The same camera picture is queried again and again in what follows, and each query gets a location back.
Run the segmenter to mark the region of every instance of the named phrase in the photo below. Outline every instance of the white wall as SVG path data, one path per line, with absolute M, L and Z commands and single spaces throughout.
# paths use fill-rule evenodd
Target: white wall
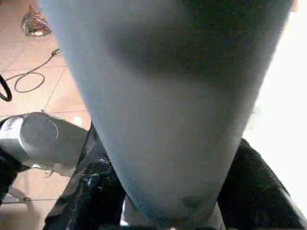
M 277 46 L 244 137 L 307 216 L 307 1 L 299 1 Z

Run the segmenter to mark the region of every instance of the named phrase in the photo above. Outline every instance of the black cable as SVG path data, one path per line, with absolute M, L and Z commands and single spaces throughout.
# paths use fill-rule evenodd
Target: black cable
M 0 93 L 0 98 L 5 100 L 6 102 L 10 102 L 12 100 L 12 92 L 8 86 L 8 84 L 6 83 L 6 81 L 3 79 L 3 77 L 0 74 L 0 83 L 3 86 L 6 96 L 4 96 L 2 93 Z
M 29 70 L 29 71 L 26 72 L 26 73 L 17 74 L 17 75 L 15 75 L 15 76 L 9 77 L 9 78 L 7 78 L 7 79 L 5 79 L 5 80 L 4 80 L 3 77 L 0 75 L 0 83 L 1 83 L 2 86 L 4 87 L 4 90 L 5 90 L 6 94 L 7 94 L 7 97 L 5 97 L 3 94 L 0 93 L 0 98 L 2 98 L 3 100 L 5 100 L 5 101 L 7 101 L 7 102 L 9 102 L 9 101 L 12 100 L 12 92 L 11 92 L 11 90 L 10 90 L 10 88 L 9 88 L 9 86 L 7 85 L 6 82 L 8 82 L 8 81 L 10 81 L 10 80 L 12 80 L 12 79 L 15 79 L 15 78 L 17 78 L 17 80 L 16 80 L 16 82 L 15 82 L 15 84 L 14 84 L 14 89 L 15 89 L 16 92 L 25 93 L 25 92 L 31 92 L 31 91 L 33 91 L 33 90 L 38 89 L 42 84 L 44 84 L 44 82 L 45 82 L 45 76 L 44 76 L 43 74 L 41 74 L 41 73 L 39 73 L 39 72 L 35 72 L 35 71 L 38 70 L 39 68 L 43 67 L 44 65 L 46 65 L 55 55 L 58 55 L 58 54 L 61 53 L 61 52 L 62 52 L 62 51 L 61 51 L 59 48 L 53 50 L 52 53 L 51 53 L 50 58 L 49 58 L 47 61 L 45 61 L 43 64 L 39 65 L 38 67 L 35 67 L 34 69 Z M 40 76 L 42 77 L 42 81 L 41 81 L 37 86 L 35 86 L 34 88 L 29 89 L 29 90 L 21 91 L 21 90 L 17 89 L 18 83 L 19 83 L 23 78 L 25 78 L 26 76 L 28 76 L 29 74 L 37 74 L 37 75 L 40 75 Z

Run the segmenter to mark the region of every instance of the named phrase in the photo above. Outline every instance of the small dark spot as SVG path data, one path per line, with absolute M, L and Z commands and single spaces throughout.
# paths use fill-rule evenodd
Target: small dark spot
M 196 196 L 188 196 L 182 199 L 183 205 L 191 208 L 198 208 L 202 202 L 203 200 Z

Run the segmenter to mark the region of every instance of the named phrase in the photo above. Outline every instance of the black trash bag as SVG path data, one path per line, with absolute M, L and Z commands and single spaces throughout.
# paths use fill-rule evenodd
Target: black trash bag
M 219 194 L 218 203 L 227 228 L 307 228 L 306 218 L 283 184 L 244 139 Z
M 125 192 L 92 126 L 77 169 L 44 230 L 119 229 Z M 227 229 L 303 229 L 306 219 L 261 156 L 243 139 L 218 197 Z
M 125 198 L 117 175 L 93 125 L 77 168 L 45 220 L 45 230 L 97 230 L 118 225 Z

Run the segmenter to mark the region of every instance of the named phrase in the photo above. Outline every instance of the gray pole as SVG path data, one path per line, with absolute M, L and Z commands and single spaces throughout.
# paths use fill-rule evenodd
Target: gray pole
M 292 1 L 41 5 L 133 204 L 161 226 L 197 226 L 215 205 Z

